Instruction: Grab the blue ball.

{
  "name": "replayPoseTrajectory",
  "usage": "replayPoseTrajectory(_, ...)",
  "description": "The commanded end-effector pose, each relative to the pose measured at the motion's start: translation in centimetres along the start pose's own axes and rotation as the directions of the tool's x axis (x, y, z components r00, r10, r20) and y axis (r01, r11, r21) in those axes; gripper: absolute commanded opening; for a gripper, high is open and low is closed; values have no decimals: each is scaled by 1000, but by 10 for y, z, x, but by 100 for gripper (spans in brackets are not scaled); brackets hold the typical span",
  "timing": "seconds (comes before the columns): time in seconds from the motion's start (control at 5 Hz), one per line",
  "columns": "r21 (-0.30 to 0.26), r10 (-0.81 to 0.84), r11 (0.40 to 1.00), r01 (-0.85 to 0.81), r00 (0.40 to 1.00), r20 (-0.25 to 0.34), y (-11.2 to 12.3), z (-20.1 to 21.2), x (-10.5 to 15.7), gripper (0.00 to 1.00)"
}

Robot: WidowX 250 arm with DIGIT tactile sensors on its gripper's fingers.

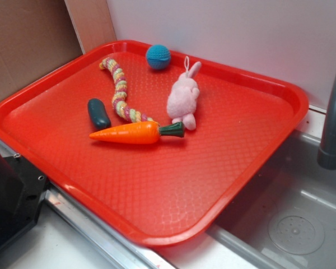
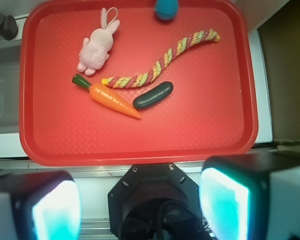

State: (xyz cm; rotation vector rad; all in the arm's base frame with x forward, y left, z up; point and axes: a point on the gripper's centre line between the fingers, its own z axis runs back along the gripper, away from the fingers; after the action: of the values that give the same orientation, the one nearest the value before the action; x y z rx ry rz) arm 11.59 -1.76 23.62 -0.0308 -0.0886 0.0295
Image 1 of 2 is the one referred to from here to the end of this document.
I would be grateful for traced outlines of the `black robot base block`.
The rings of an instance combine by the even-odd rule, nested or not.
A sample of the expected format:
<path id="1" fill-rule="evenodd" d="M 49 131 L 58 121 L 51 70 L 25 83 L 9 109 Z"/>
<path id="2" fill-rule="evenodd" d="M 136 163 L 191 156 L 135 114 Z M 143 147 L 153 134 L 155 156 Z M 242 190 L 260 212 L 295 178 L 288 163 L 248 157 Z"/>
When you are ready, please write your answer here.
<path id="1" fill-rule="evenodd" d="M 23 156 L 0 154 L 0 251 L 38 222 L 48 179 Z"/>

